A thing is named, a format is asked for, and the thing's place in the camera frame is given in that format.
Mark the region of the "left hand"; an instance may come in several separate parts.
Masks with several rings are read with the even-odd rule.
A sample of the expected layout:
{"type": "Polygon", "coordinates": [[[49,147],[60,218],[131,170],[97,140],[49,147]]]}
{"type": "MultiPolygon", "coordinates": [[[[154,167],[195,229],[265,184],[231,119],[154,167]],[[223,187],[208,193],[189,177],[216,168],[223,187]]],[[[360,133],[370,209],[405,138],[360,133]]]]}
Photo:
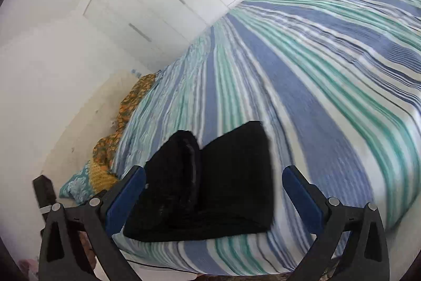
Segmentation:
{"type": "Polygon", "coordinates": [[[83,247],[83,250],[86,254],[86,257],[89,261],[91,268],[94,270],[96,268],[96,254],[93,251],[93,248],[88,239],[88,235],[85,232],[79,232],[79,238],[83,247]]]}

